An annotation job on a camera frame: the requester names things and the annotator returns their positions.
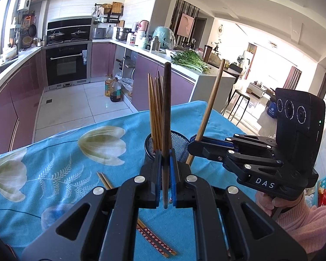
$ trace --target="human hand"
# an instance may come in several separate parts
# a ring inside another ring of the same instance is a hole
[[[256,204],[260,206],[268,216],[271,216],[274,207],[291,208],[296,206],[299,201],[301,201],[302,196],[303,193],[295,201],[289,201],[279,197],[273,199],[268,194],[260,191],[257,191],[255,194]]]

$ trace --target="person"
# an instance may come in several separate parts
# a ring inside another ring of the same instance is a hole
[[[293,237],[312,258],[326,243],[326,206],[308,207],[303,194],[295,200],[271,198],[257,191],[257,205],[269,216],[274,207],[283,207],[276,222]]]

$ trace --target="pink sleeve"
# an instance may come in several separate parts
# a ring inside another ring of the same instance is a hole
[[[277,223],[307,253],[318,251],[326,243],[326,206],[309,208],[303,198],[297,206],[281,214]]]

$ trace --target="camera lens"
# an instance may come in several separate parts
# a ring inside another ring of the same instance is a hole
[[[306,110],[303,106],[299,106],[297,109],[297,120],[300,124],[303,124],[306,121]]]
[[[291,120],[293,118],[294,107],[292,101],[286,100],[285,102],[285,115]]]
[[[278,99],[278,102],[276,104],[276,107],[278,108],[279,112],[283,111],[283,102],[281,101],[281,99]]]

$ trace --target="ceiling light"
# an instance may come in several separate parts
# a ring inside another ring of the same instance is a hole
[[[272,46],[272,48],[277,48],[278,45],[276,45],[274,42],[269,41],[269,44]]]

